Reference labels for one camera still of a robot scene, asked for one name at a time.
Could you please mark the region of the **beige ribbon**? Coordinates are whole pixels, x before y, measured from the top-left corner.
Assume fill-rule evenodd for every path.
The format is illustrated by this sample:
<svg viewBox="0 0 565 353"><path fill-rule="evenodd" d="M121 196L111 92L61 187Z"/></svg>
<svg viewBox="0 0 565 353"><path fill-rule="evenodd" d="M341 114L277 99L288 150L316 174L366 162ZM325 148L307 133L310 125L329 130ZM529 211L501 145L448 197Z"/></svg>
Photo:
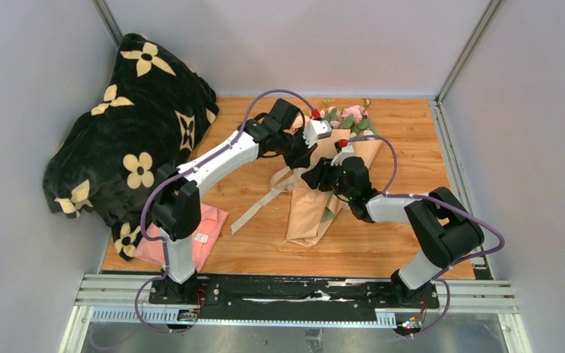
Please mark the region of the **beige ribbon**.
<svg viewBox="0 0 565 353"><path fill-rule="evenodd" d="M277 198L281 193L290 193L293 197L306 193L308 187L301 180L301 175L307 172L307 168L292 170L284 167L274 174L270 179L270 190L257 202L255 202L243 215L241 215L230 226L231 234L237 233L246 223L248 223L262 208Z"/></svg>

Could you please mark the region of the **green and tan wrapping paper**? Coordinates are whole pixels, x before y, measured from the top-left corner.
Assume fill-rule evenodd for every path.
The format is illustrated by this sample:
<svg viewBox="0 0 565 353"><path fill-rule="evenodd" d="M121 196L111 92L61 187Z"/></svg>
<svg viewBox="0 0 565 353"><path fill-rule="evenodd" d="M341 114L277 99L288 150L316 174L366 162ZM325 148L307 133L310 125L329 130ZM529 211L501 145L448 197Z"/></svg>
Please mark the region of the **green and tan wrapping paper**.
<svg viewBox="0 0 565 353"><path fill-rule="evenodd" d="M319 140L310 157L310 168L314 167L321 157L334 157L337 153L335 142L349 138L350 134L348 129L334 129L330 137ZM366 167L371 166L381 146L384 146L381 140L352 143L354 155L361 157ZM337 214L344 208L344 202L334 196L332 191L321 192L309 188L301 179L301 174L306 171L306 168L294 171L296 182L291 196L285 243L311 247L324 236Z"/></svg>

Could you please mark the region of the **pink fake rose stem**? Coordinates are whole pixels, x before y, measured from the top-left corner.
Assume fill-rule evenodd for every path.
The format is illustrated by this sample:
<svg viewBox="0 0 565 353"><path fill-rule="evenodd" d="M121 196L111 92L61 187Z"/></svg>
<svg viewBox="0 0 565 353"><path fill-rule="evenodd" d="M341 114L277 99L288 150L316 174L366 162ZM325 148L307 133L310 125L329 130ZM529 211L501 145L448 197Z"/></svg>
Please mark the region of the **pink fake rose stem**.
<svg viewBox="0 0 565 353"><path fill-rule="evenodd" d="M319 115L333 129L347 129L351 136L376 135L377 130L369 117L371 104L370 99L363 99L361 104L338 108L331 105L329 99L324 99L324 108Z"/></svg>

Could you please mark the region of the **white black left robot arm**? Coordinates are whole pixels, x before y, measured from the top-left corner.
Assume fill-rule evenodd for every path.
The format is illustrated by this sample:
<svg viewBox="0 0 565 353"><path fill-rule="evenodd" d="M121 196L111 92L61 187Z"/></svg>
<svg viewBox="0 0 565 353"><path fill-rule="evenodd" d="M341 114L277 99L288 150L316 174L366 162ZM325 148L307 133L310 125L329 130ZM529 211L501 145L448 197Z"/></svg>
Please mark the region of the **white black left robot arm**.
<svg viewBox="0 0 565 353"><path fill-rule="evenodd" d="M260 158L281 156L290 169L307 168L318 141L332 130L320 117L305 118L292 130L301 114L289 101L278 99L269 112L245 116L235 132L201 157L157 171L142 215L157 227L163 243L163 274L154 283L164 284L175 302L189 303L196 294L192 235L202 220L201 197L233 171Z"/></svg>

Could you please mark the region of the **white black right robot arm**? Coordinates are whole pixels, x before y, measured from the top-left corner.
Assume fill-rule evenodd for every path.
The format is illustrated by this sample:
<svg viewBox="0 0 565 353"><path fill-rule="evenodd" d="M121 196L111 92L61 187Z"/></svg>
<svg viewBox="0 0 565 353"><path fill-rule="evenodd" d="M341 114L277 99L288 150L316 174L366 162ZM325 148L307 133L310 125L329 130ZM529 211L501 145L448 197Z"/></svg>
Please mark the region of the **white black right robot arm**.
<svg viewBox="0 0 565 353"><path fill-rule="evenodd" d="M337 165L323 157L302 179L311 189L342 197L361 221L411 226L420 250L390 277L390 295L400 307L411 306L433 279L484 241L481 227L450 189L384 195L372 186L369 169L359 157Z"/></svg>

